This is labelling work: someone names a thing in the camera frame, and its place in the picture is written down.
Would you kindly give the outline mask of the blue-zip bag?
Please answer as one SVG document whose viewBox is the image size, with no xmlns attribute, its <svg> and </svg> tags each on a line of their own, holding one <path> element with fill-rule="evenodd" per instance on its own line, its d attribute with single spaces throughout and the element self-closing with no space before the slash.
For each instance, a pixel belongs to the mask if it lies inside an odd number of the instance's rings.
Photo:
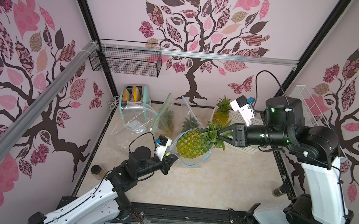
<svg viewBox="0 0 359 224">
<path fill-rule="evenodd" d="M 166 152 L 178 156 L 187 167 L 195 167 L 210 156 L 215 144 L 207 137 L 207 129 L 191 129 L 181 133 Z"/>
</svg>

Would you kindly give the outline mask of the zip-top bag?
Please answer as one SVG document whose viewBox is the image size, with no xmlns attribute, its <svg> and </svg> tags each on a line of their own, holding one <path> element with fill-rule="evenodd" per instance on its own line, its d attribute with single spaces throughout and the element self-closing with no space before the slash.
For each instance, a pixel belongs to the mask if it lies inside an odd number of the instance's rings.
<svg viewBox="0 0 359 224">
<path fill-rule="evenodd" d="M 137 137 L 149 132 L 158 113 L 154 108 L 141 102 L 123 102 L 117 108 L 120 120 L 110 134 L 110 141 L 121 148 L 128 148 Z"/>
</svg>

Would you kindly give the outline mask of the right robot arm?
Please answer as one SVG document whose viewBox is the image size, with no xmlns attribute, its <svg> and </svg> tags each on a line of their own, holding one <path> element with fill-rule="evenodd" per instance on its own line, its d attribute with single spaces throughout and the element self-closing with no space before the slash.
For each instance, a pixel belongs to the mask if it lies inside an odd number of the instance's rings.
<svg viewBox="0 0 359 224">
<path fill-rule="evenodd" d="M 265 123 L 254 125 L 250 99 L 240 96 L 230 104 L 244 119 L 218 132 L 219 139 L 235 147 L 262 146 L 267 151 L 286 148 L 304 171 L 309 192 L 280 206 L 256 203 L 246 224 L 349 224 L 353 212 L 342 192 L 339 137 L 326 126 L 305 125 L 301 100 L 280 96 L 266 101 Z"/>
</svg>

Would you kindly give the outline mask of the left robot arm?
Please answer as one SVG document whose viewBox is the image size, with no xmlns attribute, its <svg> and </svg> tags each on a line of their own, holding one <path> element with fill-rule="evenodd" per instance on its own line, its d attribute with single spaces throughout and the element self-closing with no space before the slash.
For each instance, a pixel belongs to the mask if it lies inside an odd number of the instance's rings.
<svg viewBox="0 0 359 224">
<path fill-rule="evenodd" d="M 53 212 L 33 214 L 27 224 L 101 224 L 124 219 L 131 212 L 131 202 L 125 193 L 145 175 L 156 171 L 167 175 L 177 159 L 174 154 L 153 156 L 149 148 L 140 146 L 95 188 Z"/>
</svg>

